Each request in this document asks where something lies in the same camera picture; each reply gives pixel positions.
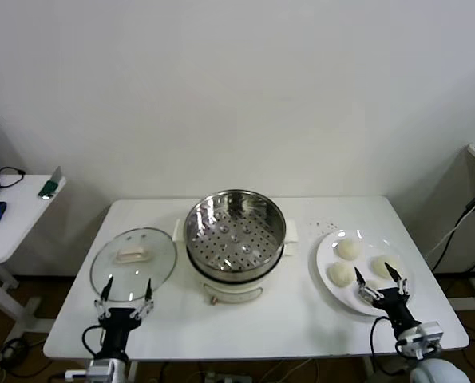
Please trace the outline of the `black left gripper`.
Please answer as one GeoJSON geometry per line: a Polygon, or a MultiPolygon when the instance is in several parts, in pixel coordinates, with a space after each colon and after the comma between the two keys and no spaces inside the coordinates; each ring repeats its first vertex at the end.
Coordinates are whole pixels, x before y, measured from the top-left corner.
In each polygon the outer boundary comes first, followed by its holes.
{"type": "Polygon", "coordinates": [[[152,280],[148,280],[144,302],[135,310],[133,308],[110,308],[107,306],[113,277],[102,289],[99,298],[94,300],[98,321],[105,331],[101,353],[123,353],[126,350],[129,334],[141,325],[154,308],[152,280]]]}

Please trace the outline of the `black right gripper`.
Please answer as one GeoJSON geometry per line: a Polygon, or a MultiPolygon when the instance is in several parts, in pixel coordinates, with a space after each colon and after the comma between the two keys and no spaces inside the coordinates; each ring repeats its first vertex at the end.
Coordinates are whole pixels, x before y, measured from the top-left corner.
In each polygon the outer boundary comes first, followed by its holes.
{"type": "Polygon", "coordinates": [[[358,284],[358,295],[374,308],[384,310],[392,324],[394,331],[406,331],[417,327],[419,321],[415,320],[406,303],[410,298],[407,280],[388,262],[384,265],[391,278],[396,283],[396,288],[378,290],[375,282],[367,282],[357,267],[354,268],[358,284]]]}

